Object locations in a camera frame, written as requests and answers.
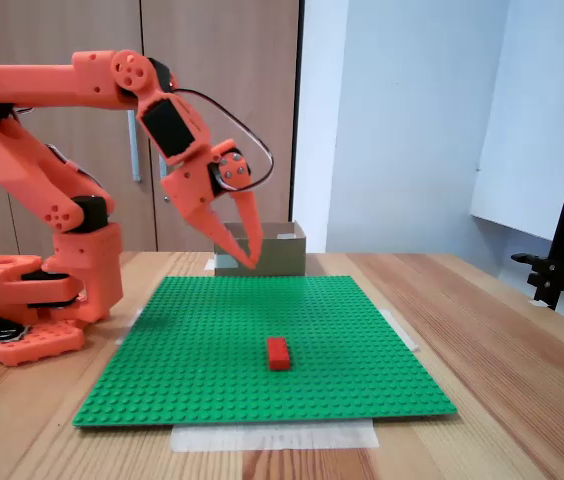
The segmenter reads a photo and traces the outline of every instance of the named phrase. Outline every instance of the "gray box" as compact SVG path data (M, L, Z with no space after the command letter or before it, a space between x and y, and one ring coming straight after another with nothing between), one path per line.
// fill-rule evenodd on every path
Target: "gray box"
M241 223L225 223L240 247L249 251L249 241ZM215 275L218 277L302 276L306 270L306 236L297 222L262 224L262 255L255 270L238 263L215 246Z

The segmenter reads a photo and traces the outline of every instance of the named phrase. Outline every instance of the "table surface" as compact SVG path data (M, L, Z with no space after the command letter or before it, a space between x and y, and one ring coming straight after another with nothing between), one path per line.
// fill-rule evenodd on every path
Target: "table surface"
M321 254L420 345L459 409L375 421L378 449L180 453L170 428L84 432L71 421L116 339L165 275L210 275L211 253L125 253L124 298L75 353L0 365L0 479L564 478L564 317L451 255Z

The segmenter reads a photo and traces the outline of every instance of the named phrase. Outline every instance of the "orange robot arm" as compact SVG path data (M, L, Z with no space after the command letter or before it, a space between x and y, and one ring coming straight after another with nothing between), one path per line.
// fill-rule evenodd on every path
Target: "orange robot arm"
M263 235L254 194L247 190L248 165L232 140L211 145L204 120L174 92L176 87L167 67L130 50L78 52L72 65L0 66L0 184L56 235L75 231L86 221L76 197L102 197L107 213L112 213L110 195L77 165L29 134L12 111L44 106L137 109L138 122L167 163L180 167L162 180L180 213L253 268ZM237 203L249 236L248 255L211 209L213 200L224 193Z

